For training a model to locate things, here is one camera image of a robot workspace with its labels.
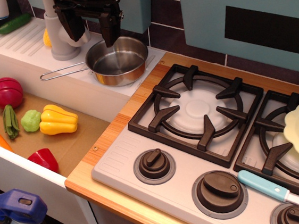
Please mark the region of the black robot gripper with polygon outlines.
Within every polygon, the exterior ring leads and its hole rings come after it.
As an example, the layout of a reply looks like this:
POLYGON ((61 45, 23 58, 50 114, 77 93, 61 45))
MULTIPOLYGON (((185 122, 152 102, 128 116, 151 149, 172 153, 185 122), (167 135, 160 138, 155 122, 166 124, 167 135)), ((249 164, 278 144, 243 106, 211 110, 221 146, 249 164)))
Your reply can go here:
POLYGON ((84 22, 81 17, 99 20, 101 35, 107 47, 113 46, 121 36, 122 10, 120 0, 53 0, 54 9, 67 32, 75 42, 85 33, 84 22))

